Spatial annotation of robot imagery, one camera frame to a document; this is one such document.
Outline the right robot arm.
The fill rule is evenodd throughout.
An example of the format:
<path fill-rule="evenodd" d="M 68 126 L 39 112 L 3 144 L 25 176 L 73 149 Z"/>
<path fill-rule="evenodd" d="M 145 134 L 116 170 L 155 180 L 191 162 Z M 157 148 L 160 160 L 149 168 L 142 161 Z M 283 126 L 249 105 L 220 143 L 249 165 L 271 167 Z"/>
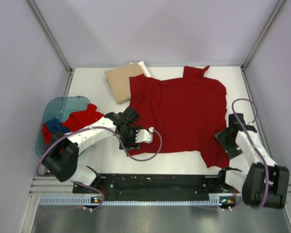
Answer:
<path fill-rule="evenodd" d="M 259 140 L 252 124 L 246 124 L 243 114 L 228 116 L 228 127 L 215 135 L 229 159 L 242 155 L 248 169 L 225 167 L 218 173 L 217 187 L 222 192 L 235 188 L 244 204 L 251 207 L 282 209 L 286 203 L 290 172 L 279 166 Z"/>

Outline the dark red t shirt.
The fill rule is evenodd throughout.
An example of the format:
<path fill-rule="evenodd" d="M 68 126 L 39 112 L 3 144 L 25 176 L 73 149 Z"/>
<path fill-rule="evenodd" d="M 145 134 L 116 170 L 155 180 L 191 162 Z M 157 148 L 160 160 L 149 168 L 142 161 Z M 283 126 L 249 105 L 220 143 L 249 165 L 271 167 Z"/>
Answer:
<path fill-rule="evenodd" d="M 207 167 L 227 167 L 229 158 L 215 135 L 226 129 L 226 88 L 205 77 L 209 67 L 185 66 L 183 76 L 160 81 L 141 74 L 129 79 L 130 107 L 139 125 L 153 127 L 161 136 L 132 155 L 198 151 Z"/>

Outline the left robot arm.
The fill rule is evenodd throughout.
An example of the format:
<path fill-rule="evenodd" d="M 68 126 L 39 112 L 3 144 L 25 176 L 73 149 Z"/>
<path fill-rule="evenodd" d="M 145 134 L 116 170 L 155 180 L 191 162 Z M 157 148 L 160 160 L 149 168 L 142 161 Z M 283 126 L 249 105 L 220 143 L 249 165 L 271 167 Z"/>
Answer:
<path fill-rule="evenodd" d="M 55 134 L 46 151 L 42 164 L 60 182 L 72 181 L 82 183 L 89 192 L 100 188 L 98 174 L 89 165 L 78 162 L 79 155 L 97 142 L 118 136 L 121 150 L 138 149 L 136 135 L 141 130 L 135 126 L 139 114 L 131 107 L 120 113 L 110 112 L 93 124 L 69 134 Z"/>

